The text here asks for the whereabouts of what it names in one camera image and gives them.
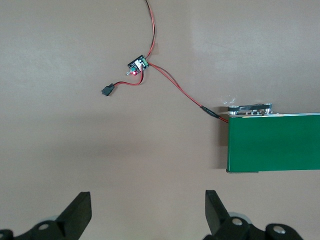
black connector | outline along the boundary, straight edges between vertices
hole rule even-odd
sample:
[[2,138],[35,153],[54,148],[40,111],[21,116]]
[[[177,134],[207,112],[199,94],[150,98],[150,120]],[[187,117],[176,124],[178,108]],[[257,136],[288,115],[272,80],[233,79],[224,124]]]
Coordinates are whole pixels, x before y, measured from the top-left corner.
[[111,83],[109,86],[106,86],[104,89],[101,90],[103,95],[109,96],[109,94],[113,91],[115,85]]
[[210,116],[212,116],[212,117],[214,117],[216,119],[220,118],[220,116],[218,114],[216,114],[215,112],[213,112],[210,109],[206,108],[205,106],[201,106],[200,108],[202,108],[202,110],[205,111]]

small circuit board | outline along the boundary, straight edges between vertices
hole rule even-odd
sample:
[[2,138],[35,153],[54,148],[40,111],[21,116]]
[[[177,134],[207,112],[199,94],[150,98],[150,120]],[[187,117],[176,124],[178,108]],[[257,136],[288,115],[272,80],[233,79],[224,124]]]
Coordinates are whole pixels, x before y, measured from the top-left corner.
[[141,69],[145,70],[147,67],[149,67],[149,64],[145,57],[141,55],[132,62],[130,62],[128,64],[128,67],[130,70],[126,73],[127,75],[137,75],[141,72]]

screw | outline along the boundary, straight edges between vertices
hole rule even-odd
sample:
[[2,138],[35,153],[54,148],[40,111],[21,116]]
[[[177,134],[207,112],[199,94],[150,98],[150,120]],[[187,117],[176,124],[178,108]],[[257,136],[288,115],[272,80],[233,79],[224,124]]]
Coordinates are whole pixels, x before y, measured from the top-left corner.
[[232,223],[237,226],[241,226],[243,224],[239,218],[232,219]]
[[278,234],[285,234],[286,230],[281,226],[274,226],[273,230]]
[[38,227],[39,230],[45,230],[49,227],[49,224],[45,223]]

gray surface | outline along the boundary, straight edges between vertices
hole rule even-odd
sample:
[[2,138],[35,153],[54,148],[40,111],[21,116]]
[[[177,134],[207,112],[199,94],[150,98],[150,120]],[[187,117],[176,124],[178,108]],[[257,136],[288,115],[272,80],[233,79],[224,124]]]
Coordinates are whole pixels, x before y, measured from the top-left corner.
[[[150,0],[158,54],[199,102],[320,112],[320,2]],[[319,239],[319,171],[227,174],[227,125],[154,69],[143,0],[0,3],[0,228],[21,234],[91,191],[81,239],[201,240],[205,190],[259,228]]]

green box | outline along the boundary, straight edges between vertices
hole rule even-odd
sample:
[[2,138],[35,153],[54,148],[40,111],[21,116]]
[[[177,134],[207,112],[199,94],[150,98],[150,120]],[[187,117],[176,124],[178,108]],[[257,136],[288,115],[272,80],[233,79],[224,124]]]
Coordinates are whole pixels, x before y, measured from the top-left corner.
[[320,170],[320,113],[230,116],[230,173]]

